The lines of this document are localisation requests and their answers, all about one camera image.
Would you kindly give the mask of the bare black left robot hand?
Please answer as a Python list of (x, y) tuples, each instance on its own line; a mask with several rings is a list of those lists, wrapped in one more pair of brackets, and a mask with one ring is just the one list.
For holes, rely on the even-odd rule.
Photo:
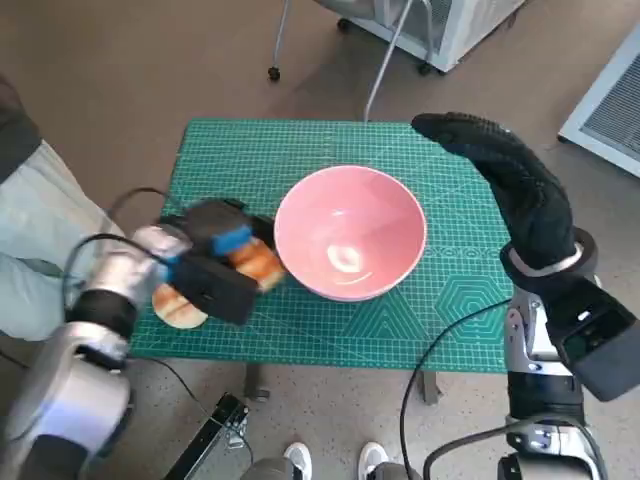
[(216, 257), (227, 256), (252, 239), (274, 249), (274, 220), (247, 213), (245, 207), (233, 199), (203, 200), (186, 210), (183, 231), (194, 247)]

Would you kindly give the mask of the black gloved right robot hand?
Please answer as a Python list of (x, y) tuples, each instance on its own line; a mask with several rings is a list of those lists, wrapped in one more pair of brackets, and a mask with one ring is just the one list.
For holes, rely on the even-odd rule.
[(564, 188), (513, 132), (457, 112), (419, 114), (411, 126), (447, 152), (468, 159), (488, 182), (512, 247), (526, 266), (542, 270), (576, 253)]

